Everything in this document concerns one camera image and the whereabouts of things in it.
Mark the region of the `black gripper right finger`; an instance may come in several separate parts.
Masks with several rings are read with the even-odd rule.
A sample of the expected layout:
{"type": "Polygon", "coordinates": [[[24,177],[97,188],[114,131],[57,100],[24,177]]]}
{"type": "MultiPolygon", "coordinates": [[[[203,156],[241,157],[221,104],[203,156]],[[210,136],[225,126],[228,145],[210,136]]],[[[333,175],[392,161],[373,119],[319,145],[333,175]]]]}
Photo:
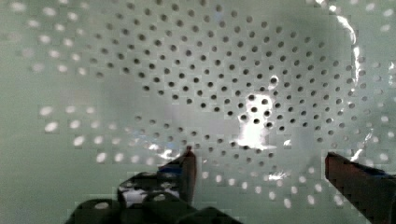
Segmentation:
{"type": "Polygon", "coordinates": [[[329,182],[372,224],[395,224],[395,175],[329,152],[325,159],[329,182]]]}

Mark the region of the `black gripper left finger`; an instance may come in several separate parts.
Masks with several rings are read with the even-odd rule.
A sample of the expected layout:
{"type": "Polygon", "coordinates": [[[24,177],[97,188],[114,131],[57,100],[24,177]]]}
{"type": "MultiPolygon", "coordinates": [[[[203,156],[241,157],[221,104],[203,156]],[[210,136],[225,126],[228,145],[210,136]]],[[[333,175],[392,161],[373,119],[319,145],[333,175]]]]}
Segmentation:
{"type": "Polygon", "coordinates": [[[160,166],[159,172],[177,175],[180,179],[179,198],[188,204],[192,203],[197,176],[197,161],[192,146],[187,146],[179,157],[160,166]]]}

